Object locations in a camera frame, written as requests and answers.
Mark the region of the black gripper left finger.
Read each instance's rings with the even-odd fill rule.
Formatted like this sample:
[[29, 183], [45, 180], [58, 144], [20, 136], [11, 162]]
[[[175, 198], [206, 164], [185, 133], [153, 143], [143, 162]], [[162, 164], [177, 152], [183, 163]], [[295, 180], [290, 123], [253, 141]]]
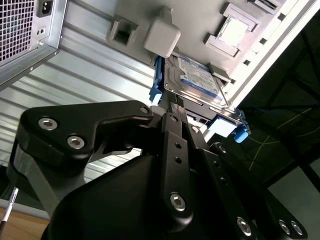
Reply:
[[178, 104], [150, 109], [136, 100], [35, 107], [20, 117], [9, 168], [53, 216], [80, 187], [140, 156], [157, 157], [162, 179], [189, 170]]

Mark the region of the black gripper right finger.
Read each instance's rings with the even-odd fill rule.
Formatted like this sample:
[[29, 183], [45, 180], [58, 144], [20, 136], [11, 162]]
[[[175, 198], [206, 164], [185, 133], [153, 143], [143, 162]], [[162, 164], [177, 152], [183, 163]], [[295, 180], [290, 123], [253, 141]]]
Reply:
[[177, 105], [195, 168], [194, 215], [178, 239], [307, 240], [302, 223], [234, 155], [188, 124], [181, 97]]

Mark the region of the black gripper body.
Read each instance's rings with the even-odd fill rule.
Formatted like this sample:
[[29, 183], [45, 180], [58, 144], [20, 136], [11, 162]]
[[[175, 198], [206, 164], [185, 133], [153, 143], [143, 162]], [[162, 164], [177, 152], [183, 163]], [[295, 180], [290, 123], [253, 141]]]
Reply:
[[194, 171], [164, 181], [162, 169], [157, 157], [139, 156], [76, 189], [59, 203], [42, 238], [179, 240], [194, 218]]

